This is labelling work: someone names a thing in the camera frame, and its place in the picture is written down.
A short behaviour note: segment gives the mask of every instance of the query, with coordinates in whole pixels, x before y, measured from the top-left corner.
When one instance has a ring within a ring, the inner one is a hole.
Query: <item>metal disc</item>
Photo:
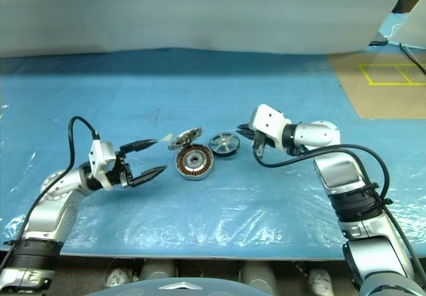
[[[202,128],[191,128],[178,135],[178,137],[168,145],[169,150],[177,150],[189,146],[202,133]]]
[[[240,139],[233,133],[223,132],[213,136],[208,147],[215,156],[227,158],[235,155],[240,149]]]
[[[184,148],[176,156],[176,169],[187,180],[201,180],[212,171],[213,153],[199,144]]]

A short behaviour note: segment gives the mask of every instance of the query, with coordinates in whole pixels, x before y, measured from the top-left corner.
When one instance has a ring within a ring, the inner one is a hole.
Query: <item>mechanical component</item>
[[[313,268],[309,270],[308,285],[312,295],[334,296],[331,277],[325,269]]]
[[[235,155],[240,149],[240,139],[233,133],[223,132],[213,136],[208,147],[213,155],[227,158]]]
[[[240,125],[238,132],[253,140],[257,161],[267,167],[283,166],[285,162],[263,163],[260,158],[265,145],[293,156],[303,156],[307,151],[341,144],[339,129],[334,124],[326,121],[292,124],[281,112],[266,104],[255,109],[250,123]],[[315,156],[315,152],[310,152],[310,155],[339,219],[343,236],[348,239],[343,246],[343,254],[353,280],[362,286],[365,282],[371,285],[368,293],[360,295],[404,295],[394,294],[396,290],[412,292],[409,284],[417,286],[411,280],[414,278],[413,266],[383,210],[388,201],[375,192],[377,184],[368,180],[361,162],[350,152],[330,150],[321,153],[318,150],[317,153],[321,155]],[[377,275],[383,272],[398,276],[401,284],[393,283],[393,279],[386,275],[380,277],[379,283],[370,279],[379,277]],[[424,295],[420,288],[418,290],[419,294],[411,295]]]
[[[243,261],[240,273],[242,283],[278,295],[275,274],[267,261]]]
[[[205,178],[212,167],[213,153],[203,145],[187,146],[176,156],[176,168],[187,180],[198,181]]]
[[[177,267],[172,259],[147,259],[139,279],[164,279],[176,277]]]
[[[202,128],[192,128],[187,130],[176,138],[176,140],[172,141],[168,145],[169,150],[179,150],[186,146],[189,146],[191,142],[193,142],[197,137],[199,137],[202,133]]]
[[[166,166],[152,168],[134,178],[124,161],[127,153],[144,150],[155,143],[156,140],[136,141],[114,153],[111,143],[95,138],[90,161],[70,170],[49,189],[33,208],[22,236],[9,243],[12,252],[0,273],[0,295],[4,295],[3,292],[42,295],[36,292],[49,288],[61,248],[77,218],[80,201],[101,188],[120,183],[135,187],[159,175]],[[41,192],[62,173],[48,176]]]

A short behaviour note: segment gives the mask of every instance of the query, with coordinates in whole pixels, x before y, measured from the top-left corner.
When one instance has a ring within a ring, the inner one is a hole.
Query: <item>blue plastic sheet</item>
[[[373,148],[391,172],[391,209],[426,255],[426,125],[423,120],[361,120],[324,56],[156,50],[3,61],[1,241],[13,238],[43,180],[68,164],[67,122],[84,116],[115,148],[203,126],[206,144],[233,131],[261,103],[294,122],[329,120],[344,142]],[[90,133],[75,127],[77,163]],[[80,255],[342,258],[344,239],[312,162],[259,166],[250,141],[217,159],[202,181],[182,179],[167,142],[128,157],[137,174],[168,169],[138,188],[101,190],[81,204],[63,252]],[[377,164],[360,154],[370,178]],[[285,154],[270,149],[265,160]]]

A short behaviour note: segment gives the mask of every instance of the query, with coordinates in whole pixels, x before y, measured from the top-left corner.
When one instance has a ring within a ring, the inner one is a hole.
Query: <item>black cable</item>
[[[401,237],[402,241],[407,247],[408,252],[410,253],[411,258],[413,260],[414,267],[416,268],[417,273],[420,275],[421,281],[423,282],[423,289],[426,288],[426,273],[425,273],[425,270],[423,269],[423,266],[420,264],[419,257],[417,256],[415,250],[413,249],[413,246],[411,245],[407,236],[405,236],[404,231],[402,230],[401,226],[398,224],[398,221],[395,219],[392,212],[389,210],[389,208],[387,208],[387,206],[384,206],[383,209],[385,210],[387,217],[391,220],[393,226],[395,227],[399,236]]]
[[[41,193],[39,196],[37,196],[37,198],[35,199],[35,201],[33,202],[33,205],[31,205],[31,207],[29,208],[27,215],[25,216],[24,222],[22,223],[21,229],[19,230],[19,233],[16,237],[15,240],[12,241],[11,243],[11,247],[9,248],[9,251],[7,252],[5,258],[3,258],[1,265],[0,265],[0,272],[3,270],[3,268],[5,268],[7,262],[9,261],[10,256],[13,253],[13,250],[15,249],[16,243],[18,241],[20,241],[22,239],[22,235],[25,231],[25,227],[28,224],[29,221],[29,217],[31,215],[31,213],[33,212],[33,210],[35,209],[35,207],[37,206],[37,204],[40,202],[40,200],[43,198],[43,196],[57,183],[59,182],[65,175],[67,175],[67,173],[69,171],[71,171],[71,169],[74,166],[75,163],[75,148],[74,148],[74,132],[73,132],[73,127],[74,127],[74,122],[76,120],[80,120],[82,123],[84,123],[87,128],[89,128],[89,130],[92,132],[92,139],[93,140],[98,140],[99,139],[99,134],[98,132],[93,128],[93,126],[90,125],[90,123],[88,123],[84,118],[82,118],[81,116],[74,116],[69,120],[68,123],[68,143],[69,143],[69,164],[68,167],[65,169],[64,172],[61,173],[61,175],[55,179],[52,183],[50,183]]]
[[[420,69],[421,72],[423,72],[426,75],[426,68],[419,62],[419,60],[417,60],[413,54],[411,53],[411,51],[402,43],[399,44],[399,48],[405,53],[405,55],[407,57],[409,57],[409,59],[411,61],[414,62],[415,65],[417,65]]]
[[[275,163],[275,164],[264,163],[257,156],[256,151],[254,151],[254,157],[258,161],[259,164],[261,164],[261,165],[263,165],[267,168],[279,168],[279,167],[282,167],[282,166],[287,166],[289,164],[300,162],[300,161],[308,159],[308,158],[314,158],[315,156],[334,153],[334,152],[343,152],[343,153],[346,153],[346,154],[349,154],[350,156],[352,156],[355,159],[355,161],[358,163],[359,167],[361,169],[364,169],[364,171],[362,171],[362,172],[365,172],[365,168],[363,168],[363,164],[362,164],[361,160],[353,152],[345,150],[345,148],[355,148],[357,150],[367,152],[368,154],[372,155],[377,160],[377,162],[379,163],[379,165],[380,165],[380,167],[383,171],[384,181],[383,181],[383,187],[382,187],[382,190],[381,190],[381,193],[380,193],[380,198],[382,200],[384,200],[386,195],[387,195],[387,191],[388,191],[389,185],[390,185],[389,170],[387,169],[386,163],[383,161],[383,159],[380,157],[380,155],[377,154],[376,152],[374,152],[372,149],[366,148],[365,146],[356,145],[356,144],[329,145],[329,146],[324,146],[322,148],[317,148],[315,150],[303,152],[303,154],[301,156],[297,157],[297,158],[294,158],[292,160],[287,160],[287,161],[284,161],[284,162],[280,162],[280,163]],[[365,172],[365,179],[369,183],[369,178],[368,178],[367,172]]]
[[[363,151],[371,154],[379,162],[381,169],[383,170],[383,177],[384,177],[385,180],[383,182],[383,189],[381,191],[380,196],[378,196],[378,194],[376,194],[376,195],[377,195],[377,199],[384,200],[385,197],[386,197],[387,191],[389,189],[389,184],[390,184],[389,170],[387,169],[386,163],[382,160],[382,158],[379,156],[379,154],[375,153],[373,150],[371,150],[369,148],[366,148],[365,146],[360,146],[360,145],[355,145],[355,144],[341,144],[341,145],[324,146],[323,148],[318,148],[318,149],[315,149],[315,150],[310,150],[310,151],[304,152],[301,156],[299,156],[297,158],[287,160],[287,161],[283,161],[283,162],[279,162],[279,163],[275,163],[275,164],[267,164],[267,163],[263,162],[262,159],[257,155],[255,149],[253,149],[253,154],[254,154],[254,158],[256,159],[256,161],[260,165],[265,166],[267,168],[279,168],[279,167],[282,167],[282,166],[287,166],[287,165],[290,165],[290,164],[301,162],[303,160],[307,160],[309,158],[314,158],[316,156],[321,156],[321,155],[324,155],[324,154],[330,154],[330,153],[334,153],[334,152],[346,153],[346,154],[349,154],[350,156],[352,156],[353,159],[358,163],[359,168],[361,169],[361,172],[365,177],[366,183],[370,184],[371,182],[369,180],[369,177],[367,175],[367,172],[365,171],[365,167],[362,164],[361,160],[353,152],[346,150],[345,148],[355,148],[355,149],[358,149],[358,150],[363,150]],[[395,219],[395,217],[393,216],[393,214],[391,213],[391,211],[387,208],[387,206],[385,204],[383,204],[383,210],[385,211],[385,213],[387,214],[387,216],[391,220],[393,226],[395,227],[399,236],[401,237],[402,241],[404,242],[405,246],[407,247],[408,252],[411,255],[413,265],[416,268],[416,271],[420,275],[421,280],[423,282],[423,288],[425,288],[426,287],[426,273],[425,273],[425,270],[423,269],[422,265],[420,264],[419,257],[417,256],[417,254],[416,254],[415,250],[413,249],[413,246],[411,245],[407,236],[405,236],[401,226],[398,224],[398,221]]]

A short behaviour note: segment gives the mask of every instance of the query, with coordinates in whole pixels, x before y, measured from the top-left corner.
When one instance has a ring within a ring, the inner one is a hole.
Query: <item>copper winding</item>
[[[188,171],[185,168],[185,162],[184,162],[185,156],[189,152],[194,151],[194,150],[199,150],[199,151],[203,152],[206,155],[206,163],[205,163],[204,167],[201,170],[196,171],[196,172]],[[191,146],[188,146],[188,147],[184,148],[179,153],[178,159],[177,159],[177,163],[178,163],[179,170],[183,174],[191,175],[191,176],[198,176],[198,175],[201,175],[201,174],[205,173],[209,169],[209,167],[211,167],[211,165],[212,165],[212,157],[211,157],[210,152],[208,151],[208,149],[205,146],[191,145]]]

